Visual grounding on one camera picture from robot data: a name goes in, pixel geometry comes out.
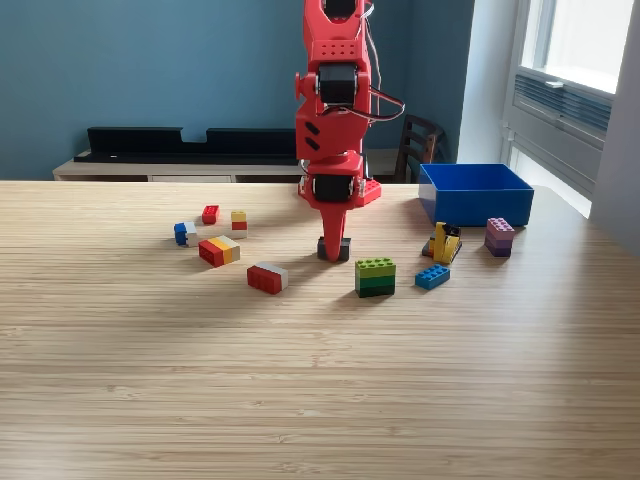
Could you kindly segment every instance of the lego brick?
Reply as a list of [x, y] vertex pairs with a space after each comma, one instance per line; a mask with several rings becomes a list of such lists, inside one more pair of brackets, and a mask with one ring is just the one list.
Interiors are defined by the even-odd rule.
[[434, 254], [434, 245], [436, 243], [436, 233], [433, 232], [431, 234], [431, 238], [429, 238], [429, 241], [426, 243], [426, 245], [424, 246], [424, 248], [422, 249], [422, 256], [423, 257], [431, 257], [433, 258], [433, 254]]
[[233, 252], [231, 251], [231, 247], [224, 243], [219, 238], [210, 238], [209, 242], [213, 243], [216, 247], [222, 250], [222, 254], [224, 255], [224, 264], [232, 262]]
[[356, 207], [364, 207], [381, 196], [382, 185], [373, 179], [368, 179], [364, 189], [364, 196], [358, 196], [356, 200]]
[[439, 263], [443, 263], [445, 265], [453, 263], [456, 256], [460, 252], [460, 248], [462, 248], [462, 241], [459, 237], [447, 237], [444, 243], [442, 258], [440, 259]]
[[436, 238], [433, 246], [433, 259], [436, 262], [441, 261], [442, 256], [444, 255], [444, 244], [447, 241], [447, 235], [444, 231], [444, 226], [445, 224], [443, 222], [438, 222], [436, 224], [436, 231], [435, 231]]
[[227, 247], [231, 249], [231, 260], [226, 263], [237, 262], [240, 260], [240, 245], [229, 237], [225, 237], [224, 235], [217, 238], [218, 241], [223, 242]]
[[395, 284], [395, 276], [360, 278], [358, 275], [356, 275], [356, 290], [362, 290], [363, 288], [388, 287]]
[[[327, 247], [324, 243], [324, 237], [318, 239], [318, 258], [320, 260], [328, 260]], [[339, 262], [348, 262], [351, 258], [351, 239], [343, 238], [340, 242], [340, 255], [338, 256]]]
[[176, 243], [181, 247], [195, 247], [198, 245], [198, 232], [193, 222], [177, 223], [173, 227]]
[[220, 207], [217, 205], [207, 205], [202, 212], [202, 223], [205, 225], [215, 225], [220, 217]]
[[181, 247], [187, 246], [187, 227], [184, 223], [177, 223], [173, 227], [176, 243]]
[[484, 239], [485, 242], [489, 242], [493, 248], [509, 250], [513, 248], [513, 240], [498, 240], [489, 230], [487, 230]]
[[396, 286], [388, 285], [384, 287], [363, 288], [357, 291], [360, 298], [380, 297], [383, 295], [395, 295]]
[[196, 225], [193, 222], [184, 222], [184, 226], [186, 227], [186, 246], [187, 247], [197, 247], [200, 239], [198, 238], [198, 232], [196, 230]]
[[247, 270], [247, 283], [250, 287], [277, 295], [282, 291], [282, 277], [270, 270], [253, 266]]
[[485, 240], [484, 245], [494, 257], [507, 258], [511, 256], [510, 248], [495, 248], [488, 240]]
[[513, 240], [516, 231], [504, 218], [490, 218], [487, 221], [487, 232], [490, 232], [496, 240]]
[[231, 238], [234, 240], [241, 240], [249, 237], [249, 230], [231, 230]]
[[416, 275], [416, 285], [425, 290], [433, 290], [451, 278], [451, 270], [441, 265], [434, 265]]
[[356, 275], [360, 278], [391, 277], [396, 274], [396, 264], [390, 258], [369, 258], [356, 262]]
[[210, 263], [213, 267], [218, 268], [224, 265], [224, 254], [222, 250], [216, 247], [209, 240], [204, 240], [198, 244], [200, 258]]
[[242, 210], [234, 210], [231, 212], [231, 222], [246, 222], [247, 213]]
[[270, 272], [280, 275], [283, 290], [289, 286], [288, 270], [285, 270], [284, 268], [276, 267], [275, 265], [271, 265], [270, 263], [267, 263], [267, 262], [260, 262], [260, 263], [257, 263], [255, 266], [262, 268], [264, 270], [269, 270]]

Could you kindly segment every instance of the red robot arm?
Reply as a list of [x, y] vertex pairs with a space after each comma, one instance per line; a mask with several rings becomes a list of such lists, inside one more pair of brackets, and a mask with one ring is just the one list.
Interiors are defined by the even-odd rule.
[[[299, 160], [309, 162], [299, 193], [320, 211], [327, 257], [338, 260], [346, 213], [380, 196], [365, 177], [362, 143], [369, 126], [404, 112], [404, 104], [371, 86], [367, 50], [369, 0], [305, 0], [304, 42], [308, 73], [296, 75], [305, 97], [296, 117]], [[371, 114], [371, 96], [402, 107], [395, 115]]]

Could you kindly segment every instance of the stacked lego bricks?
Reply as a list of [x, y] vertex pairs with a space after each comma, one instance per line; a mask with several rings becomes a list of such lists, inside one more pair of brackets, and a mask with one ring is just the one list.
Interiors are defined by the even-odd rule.
[[240, 260], [240, 245], [227, 237], [217, 237], [199, 243], [200, 257], [215, 268]]
[[233, 238], [247, 238], [249, 235], [249, 224], [247, 214], [241, 210], [231, 212], [231, 232]]
[[289, 272], [270, 263], [261, 262], [247, 270], [250, 287], [277, 295], [289, 286]]
[[396, 265], [390, 258], [356, 262], [356, 292], [360, 298], [396, 293]]
[[510, 257], [516, 231], [504, 218], [490, 218], [484, 244], [494, 257]]

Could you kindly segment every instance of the blue plastic bin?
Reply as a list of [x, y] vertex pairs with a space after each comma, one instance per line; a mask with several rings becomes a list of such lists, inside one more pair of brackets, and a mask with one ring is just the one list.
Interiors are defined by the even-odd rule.
[[529, 223], [533, 188], [506, 165], [422, 165], [420, 200], [431, 221], [484, 227], [504, 218], [513, 227]]

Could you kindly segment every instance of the wooden chair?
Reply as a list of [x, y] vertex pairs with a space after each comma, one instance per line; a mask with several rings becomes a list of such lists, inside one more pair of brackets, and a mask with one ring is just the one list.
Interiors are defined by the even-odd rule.
[[[421, 127], [424, 133], [419, 133], [415, 127]], [[407, 115], [404, 120], [398, 160], [396, 162], [395, 183], [406, 183], [407, 166], [411, 169], [411, 183], [417, 183], [420, 177], [420, 165], [423, 163], [443, 162], [445, 156], [443, 146], [445, 133], [435, 123], [414, 115]]]

